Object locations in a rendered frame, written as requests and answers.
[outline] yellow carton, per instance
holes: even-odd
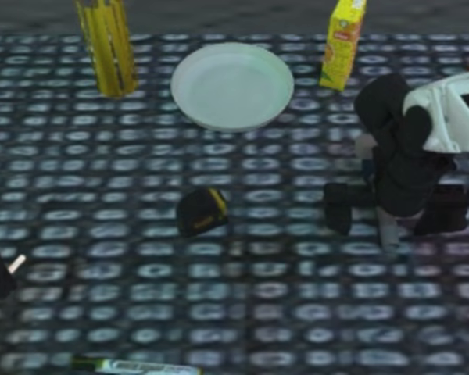
[[[353,70],[367,0],[338,0],[331,15],[320,86],[344,90]]]

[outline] yellow container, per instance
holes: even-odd
[[[342,91],[353,70],[367,0],[338,0],[331,15],[320,86]]]
[[[123,0],[75,0],[98,89],[109,98],[135,91],[138,78]]]

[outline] checkered tablecloth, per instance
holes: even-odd
[[[71,375],[71,354],[207,375],[469,375],[469,229],[388,257],[374,212],[324,226],[328,181],[359,183],[353,99],[393,71],[417,86],[465,70],[469,35],[366,36],[342,93],[317,86],[323,35],[253,35],[295,74],[277,121],[246,134],[188,122],[174,67],[223,35],[133,38],[140,87],[100,98],[79,37],[0,36],[0,249],[28,256],[0,302],[0,375]],[[469,185],[469,157],[448,180]],[[177,237],[194,187],[231,224]]]

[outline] plate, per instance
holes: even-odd
[[[239,132],[278,117],[292,99],[294,79],[288,66],[264,48],[221,43],[186,57],[170,86],[191,121],[210,130]]]

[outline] black and yellow object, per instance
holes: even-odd
[[[122,98],[138,87],[123,0],[75,0],[98,89]]]
[[[176,218],[181,236],[197,236],[227,224],[226,200],[216,189],[194,190],[177,205]]]

